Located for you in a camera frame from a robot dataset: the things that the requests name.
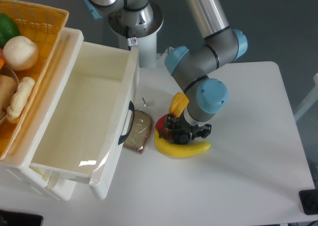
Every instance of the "black object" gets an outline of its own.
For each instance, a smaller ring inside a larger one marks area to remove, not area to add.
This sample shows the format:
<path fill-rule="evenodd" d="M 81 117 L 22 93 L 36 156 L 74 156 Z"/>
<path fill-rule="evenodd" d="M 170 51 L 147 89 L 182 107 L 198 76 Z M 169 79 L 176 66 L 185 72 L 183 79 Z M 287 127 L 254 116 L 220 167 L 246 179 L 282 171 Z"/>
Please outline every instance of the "black object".
<path fill-rule="evenodd" d="M 299 197 L 306 215 L 318 214 L 318 189 L 302 190 Z"/>
<path fill-rule="evenodd" d="M 202 127 L 198 125 L 192 126 L 188 124 L 182 113 L 178 118 L 175 118 L 173 114 L 167 114 L 164 128 L 171 132 L 172 139 L 176 144 L 184 145 L 190 139 L 206 138 L 211 133 L 212 125 L 206 124 Z"/>
<path fill-rule="evenodd" d="M 0 226 L 41 226 L 42 222 L 40 215 L 0 210 Z"/>
<path fill-rule="evenodd" d="M 306 226 L 312 226 L 312 225 L 314 225 L 317 222 L 318 222 L 318 220 L 312 221 L 310 224 L 307 224 Z"/>
<path fill-rule="evenodd" d="M 172 132 L 172 139 L 176 144 L 184 145 L 190 141 L 190 134 L 186 131 Z"/>
<path fill-rule="evenodd" d="M 130 127 L 129 127 L 129 130 L 128 132 L 125 134 L 125 135 L 121 135 L 119 137 L 119 140 L 118 140 L 118 145 L 124 143 L 124 141 L 128 138 L 130 132 L 131 132 L 131 129 L 133 128 L 133 123 L 134 123 L 134 119 L 135 119 L 135 106 L 133 104 L 132 101 L 129 102 L 129 107 L 128 107 L 128 110 L 132 111 L 133 112 L 133 119 L 131 121 L 131 124 L 130 124 Z"/>

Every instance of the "yellow basket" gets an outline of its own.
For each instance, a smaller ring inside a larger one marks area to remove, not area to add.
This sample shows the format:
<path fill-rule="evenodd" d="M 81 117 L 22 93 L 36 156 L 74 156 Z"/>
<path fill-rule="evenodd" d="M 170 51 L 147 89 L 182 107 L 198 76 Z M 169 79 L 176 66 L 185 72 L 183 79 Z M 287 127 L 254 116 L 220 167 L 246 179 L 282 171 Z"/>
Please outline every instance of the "yellow basket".
<path fill-rule="evenodd" d="M 16 71 L 19 80 L 32 77 L 36 83 L 17 124 L 5 121 L 0 126 L 0 155 L 14 141 L 23 120 L 40 88 L 53 51 L 69 17 L 66 10 L 17 0 L 0 0 L 0 13 L 6 13 L 17 24 L 20 35 L 29 38 L 39 49 L 39 58 L 33 67 Z"/>

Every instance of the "drawer handle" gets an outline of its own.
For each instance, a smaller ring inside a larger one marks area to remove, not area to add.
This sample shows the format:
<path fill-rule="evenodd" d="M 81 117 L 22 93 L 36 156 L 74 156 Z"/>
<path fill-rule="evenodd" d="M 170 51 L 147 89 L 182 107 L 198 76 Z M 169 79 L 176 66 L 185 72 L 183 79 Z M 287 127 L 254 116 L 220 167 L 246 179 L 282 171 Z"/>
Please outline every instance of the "drawer handle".
<path fill-rule="evenodd" d="M 124 143 L 124 141 L 128 138 L 130 132 L 131 132 L 131 129 L 133 128 L 133 123 L 134 123 L 134 120 L 135 120 L 135 106 L 133 104 L 132 101 L 129 102 L 129 107 L 128 107 L 128 111 L 132 111 L 133 112 L 133 119 L 131 121 L 131 124 L 130 124 L 130 127 L 129 127 L 129 130 L 128 132 L 125 134 L 125 135 L 121 135 L 119 137 L 119 140 L 118 140 L 118 145 Z"/>

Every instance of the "toy bread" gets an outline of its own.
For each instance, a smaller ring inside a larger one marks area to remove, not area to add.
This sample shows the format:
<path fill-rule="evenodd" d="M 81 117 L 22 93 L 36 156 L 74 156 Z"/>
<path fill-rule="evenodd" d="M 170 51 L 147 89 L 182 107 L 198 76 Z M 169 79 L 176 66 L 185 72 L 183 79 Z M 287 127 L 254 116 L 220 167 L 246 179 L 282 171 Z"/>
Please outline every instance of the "toy bread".
<path fill-rule="evenodd" d="M 17 83 L 13 78 L 5 75 L 0 75 L 0 119 L 5 114 L 7 107 L 14 92 L 16 91 Z"/>
<path fill-rule="evenodd" d="M 124 147 L 139 153 L 143 153 L 149 133 L 153 127 L 153 119 L 148 113 L 135 110 L 135 120 Z"/>
<path fill-rule="evenodd" d="M 22 113 L 22 110 L 30 96 L 32 88 L 35 84 L 34 79 L 24 77 L 22 82 L 18 85 L 16 93 L 11 98 L 10 106 L 6 110 L 6 118 L 11 123 L 17 123 Z"/>

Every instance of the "green bell pepper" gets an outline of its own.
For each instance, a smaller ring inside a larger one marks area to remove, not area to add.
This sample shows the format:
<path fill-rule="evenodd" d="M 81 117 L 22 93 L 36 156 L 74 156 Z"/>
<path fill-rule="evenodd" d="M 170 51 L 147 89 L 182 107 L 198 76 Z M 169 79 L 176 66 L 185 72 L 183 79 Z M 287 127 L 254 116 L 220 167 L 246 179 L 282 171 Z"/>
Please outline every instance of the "green bell pepper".
<path fill-rule="evenodd" d="M 15 36 L 19 36 L 20 31 L 13 19 L 5 13 L 0 13 L 0 48 Z"/>

